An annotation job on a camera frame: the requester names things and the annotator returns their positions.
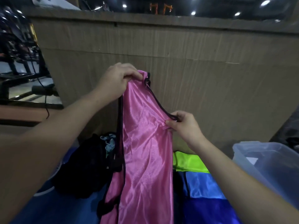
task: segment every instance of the pink vest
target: pink vest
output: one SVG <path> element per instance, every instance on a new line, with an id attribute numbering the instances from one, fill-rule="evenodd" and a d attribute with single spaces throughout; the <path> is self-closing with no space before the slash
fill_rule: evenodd
<path id="1" fill-rule="evenodd" d="M 113 174 L 105 202 L 121 196 L 101 224 L 173 223 L 172 133 L 165 120 L 176 117 L 156 100 L 148 73 L 139 72 L 144 80 L 131 80 L 123 94 L 125 164 Z"/>

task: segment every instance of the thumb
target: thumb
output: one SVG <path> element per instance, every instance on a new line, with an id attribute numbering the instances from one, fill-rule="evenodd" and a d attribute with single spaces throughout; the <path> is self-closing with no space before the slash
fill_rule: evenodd
<path id="1" fill-rule="evenodd" d="M 177 127 L 178 127 L 178 124 L 179 124 L 178 122 L 173 121 L 173 120 L 166 120 L 165 123 L 166 123 L 167 126 L 173 128 L 175 130 L 177 130 Z"/>

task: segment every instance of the clear plastic bin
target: clear plastic bin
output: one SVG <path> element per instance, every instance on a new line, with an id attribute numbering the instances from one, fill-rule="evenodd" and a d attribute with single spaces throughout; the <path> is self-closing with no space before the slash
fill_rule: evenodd
<path id="1" fill-rule="evenodd" d="M 275 142 L 234 144 L 233 161 L 299 210 L 299 154 Z"/>

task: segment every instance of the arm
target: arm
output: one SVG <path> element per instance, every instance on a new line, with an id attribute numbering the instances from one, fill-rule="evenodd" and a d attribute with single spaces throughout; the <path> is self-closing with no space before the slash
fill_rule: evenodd
<path id="1" fill-rule="evenodd" d="M 245 223 L 298 223 L 299 211 L 240 169 L 202 134 L 192 114 L 177 111 L 182 122 L 166 121 L 204 162 Z"/>
<path id="2" fill-rule="evenodd" d="M 0 223 L 9 223 L 51 175 L 91 117 L 142 75 L 131 64 L 108 68 L 98 86 L 48 120 L 0 147 Z"/>

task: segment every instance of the black garment pile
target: black garment pile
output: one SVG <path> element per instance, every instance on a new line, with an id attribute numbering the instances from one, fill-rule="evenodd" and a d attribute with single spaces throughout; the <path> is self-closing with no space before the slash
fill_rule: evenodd
<path id="1" fill-rule="evenodd" d="M 85 140 L 52 178 L 58 193 L 88 198 L 110 182 L 113 172 L 121 171 L 122 160 L 115 159 L 117 149 L 106 157 L 105 147 L 106 142 L 98 135 Z"/>

